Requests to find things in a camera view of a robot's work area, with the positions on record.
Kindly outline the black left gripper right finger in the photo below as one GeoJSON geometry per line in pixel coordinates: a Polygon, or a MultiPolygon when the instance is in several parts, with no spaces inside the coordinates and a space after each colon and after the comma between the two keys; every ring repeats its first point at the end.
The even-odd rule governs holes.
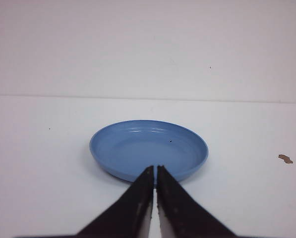
{"type": "Polygon", "coordinates": [[[200,206],[164,166],[157,167],[157,207],[163,238],[236,238],[200,206]]]}

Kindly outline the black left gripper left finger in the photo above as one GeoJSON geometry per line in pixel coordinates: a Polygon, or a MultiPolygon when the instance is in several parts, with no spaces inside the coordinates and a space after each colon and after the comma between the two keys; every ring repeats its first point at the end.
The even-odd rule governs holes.
{"type": "Polygon", "coordinates": [[[108,209],[79,231],[79,238],[147,238],[153,208],[154,168],[147,167],[108,209]]]}

